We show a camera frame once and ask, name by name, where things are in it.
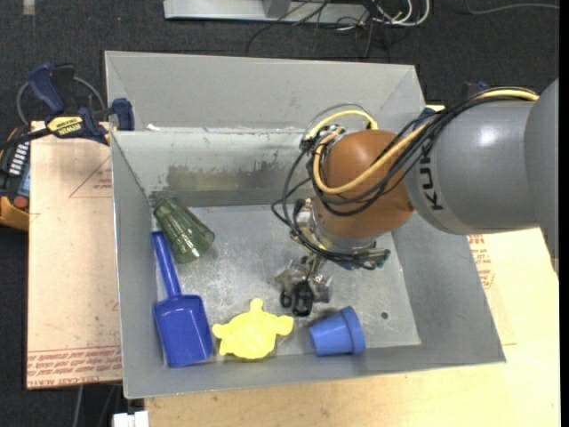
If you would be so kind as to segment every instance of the blue plastic shovel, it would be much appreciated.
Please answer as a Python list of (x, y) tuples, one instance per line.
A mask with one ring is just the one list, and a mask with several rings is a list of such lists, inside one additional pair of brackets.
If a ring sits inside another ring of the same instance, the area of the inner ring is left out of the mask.
[(152, 233), (168, 298), (153, 306), (156, 327), (170, 367), (184, 367), (212, 354), (212, 333), (202, 299), (182, 294), (170, 249), (162, 231)]

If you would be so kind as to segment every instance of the gray metal bin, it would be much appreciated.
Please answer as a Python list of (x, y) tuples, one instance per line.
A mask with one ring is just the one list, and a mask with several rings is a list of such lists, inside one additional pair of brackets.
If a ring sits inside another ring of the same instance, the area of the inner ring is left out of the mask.
[(334, 295), (318, 304), (315, 318), (355, 306), (363, 354), (316, 357), (307, 342), (310, 319), (297, 318), (293, 335), (266, 359), (244, 363), (214, 352), (193, 366), (168, 367), (152, 316), (164, 297), (150, 239), (156, 199), (176, 195), (216, 233), (202, 261), (177, 266), (183, 290), (203, 297), (210, 325), (246, 311), (254, 296), (283, 314), (273, 279), (303, 250), (268, 204), (281, 194), (308, 121), (357, 102), (381, 128), (398, 130), (424, 102), (410, 66), (135, 52), (106, 52), (106, 62), (109, 100), (128, 98), (136, 118), (135, 131), (115, 132), (111, 143), (127, 398), (504, 360), (467, 239), (414, 215), (378, 239), (392, 250), (383, 269), (325, 266)]

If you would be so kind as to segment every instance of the green glass bottle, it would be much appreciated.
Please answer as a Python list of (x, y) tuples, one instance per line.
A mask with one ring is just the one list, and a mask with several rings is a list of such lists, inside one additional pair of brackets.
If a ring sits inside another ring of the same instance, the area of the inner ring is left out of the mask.
[(213, 232), (177, 198), (161, 200), (154, 215), (170, 241), (176, 262), (192, 262), (212, 246)]

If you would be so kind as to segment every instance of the blue plastic cup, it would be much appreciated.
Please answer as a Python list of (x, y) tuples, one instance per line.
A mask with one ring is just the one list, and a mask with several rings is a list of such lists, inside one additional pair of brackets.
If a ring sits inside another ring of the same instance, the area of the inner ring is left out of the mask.
[(351, 307), (316, 323), (309, 332), (312, 349), (317, 356), (359, 354), (365, 350), (364, 331)]

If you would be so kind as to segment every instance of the yellow plastic toy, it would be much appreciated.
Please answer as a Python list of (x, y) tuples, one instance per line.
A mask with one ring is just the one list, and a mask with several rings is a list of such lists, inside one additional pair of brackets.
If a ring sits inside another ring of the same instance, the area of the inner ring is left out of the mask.
[(294, 319), (278, 317), (263, 311), (263, 301), (251, 301), (249, 311), (237, 315), (227, 324), (215, 324), (213, 334), (221, 338), (220, 354), (235, 354), (239, 358), (260, 359), (275, 348), (276, 335), (293, 331)]

